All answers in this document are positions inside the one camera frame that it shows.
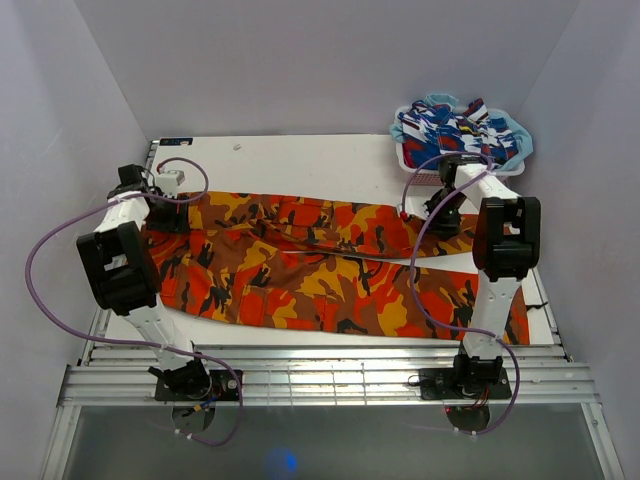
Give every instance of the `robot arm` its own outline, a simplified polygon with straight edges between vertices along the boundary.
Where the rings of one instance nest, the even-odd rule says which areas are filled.
[[[433,212],[451,192],[486,170],[477,160],[451,157],[441,161],[439,173],[443,188],[426,202],[426,212]],[[452,388],[478,391],[498,384],[508,387],[502,368],[502,338],[510,315],[511,303],[522,280],[537,263],[540,255],[540,202],[521,197],[503,185],[494,175],[486,175],[454,196],[432,219],[432,233],[448,238],[459,232],[461,204],[468,199],[478,209],[478,223],[473,241],[473,260],[478,268],[478,291],[471,317],[471,327],[490,332],[493,337],[467,332],[453,369],[424,372],[434,380],[435,396],[448,398]],[[434,397],[434,389],[429,392]],[[508,388],[492,398],[509,398]]]
[[[136,192],[175,197],[184,174],[176,170],[160,173],[155,177],[155,185],[149,187],[143,172],[138,165],[118,169],[120,185],[110,192],[109,198],[120,201],[107,210],[98,228],[78,238],[78,251],[100,307],[113,310],[131,323],[147,341],[193,352],[192,343],[177,328],[160,300],[161,280],[140,233],[145,222],[155,229],[182,231],[186,206],[127,198]],[[149,371],[171,392],[193,399],[209,392],[211,378],[202,360],[164,348],[154,352],[160,369],[152,367]]]

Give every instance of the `colorful clothing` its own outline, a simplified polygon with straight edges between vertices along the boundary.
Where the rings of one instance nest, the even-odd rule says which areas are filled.
[[[416,168],[426,160],[450,152],[491,155],[499,165],[518,154],[518,145],[504,118],[490,116],[481,98],[462,113],[448,103],[415,102],[408,112],[398,114],[403,132],[403,151],[408,166]],[[437,164],[425,167],[437,169]]]
[[[420,314],[407,266],[342,256],[409,257],[422,223],[403,222],[394,207],[209,192],[188,213],[188,234],[146,232],[168,307],[240,325],[462,338]],[[461,233],[446,241],[427,235],[421,256],[470,251],[475,221],[464,216]],[[467,326],[477,278],[420,268],[413,280],[435,318]],[[529,342],[521,291],[505,338]]]

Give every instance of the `trousers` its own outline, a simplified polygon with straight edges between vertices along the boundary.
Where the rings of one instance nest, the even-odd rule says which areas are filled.
[[[144,231],[170,308],[254,327],[461,339],[420,313],[413,281],[434,318],[470,325],[476,274],[418,268],[410,279],[408,266],[380,260],[409,258],[422,226],[394,207],[208,192],[189,205],[188,220],[189,233]],[[447,240],[427,234],[420,256],[470,251],[476,220],[463,216]],[[521,290],[504,338],[529,343]]]

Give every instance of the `laundry basket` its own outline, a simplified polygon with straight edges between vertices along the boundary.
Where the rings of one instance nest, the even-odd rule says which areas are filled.
[[[401,125],[400,120],[398,120],[398,115],[400,113],[408,112],[410,109],[411,107],[408,107],[408,106],[400,107],[399,109],[397,109],[394,117],[394,123],[396,125]],[[489,112],[503,114],[503,115],[505,114],[505,112],[497,108],[490,108]],[[407,164],[404,162],[404,152],[402,150],[402,143],[396,142],[396,155],[398,156],[398,163],[400,164],[400,168],[405,172],[407,172],[407,178],[408,178],[409,175],[411,175],[413,172],[416,171],[416,169],[407,166]],[[495,175],[500,179],[505,179],[508,177],[514,177],[516,175],[520,175],[522,172],[524,172],[524,162],[521,162],[513,170],[507,170],[504,172],[497,171],[495,172]],[[420,173],[418,173],[411,180],[411,185],[439,186],[439,185],[442,185],[442,182],[440,181],[440,174],[438,173],[437,170],[420,170]]]

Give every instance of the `white tabletop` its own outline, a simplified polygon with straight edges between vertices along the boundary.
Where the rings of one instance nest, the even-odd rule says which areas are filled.
[[[198,162],[206,170],[209,190],[396,205],[407,177],[398,166],[394,148],[387,135],[197,137],[192,145],[158,147],[153,168],[162,160],[181,156]],[[202,189],[201,175],[194,167],[176,162],[171,168],[185,172],[182,191]],[[437,187],[412,186],[409,201],[422,203],[436,190]],[[467,202],[461,211],[474,213],[475,209]],[[408,264],[408,260],[396,263]],[[417,265],[477,272],[471,253],[419,259]],[[523,282],[523,292],[527,305],[542,303],[531,274]],[[171,314],[188,338],[200,345],[425,346],[445,342],[228,325],[175,310]],[[531,344],[553,344],[544,311],[532,309],[528,318]],[[140,338],[135,328],[115,315],[109,320],[107,336]]]

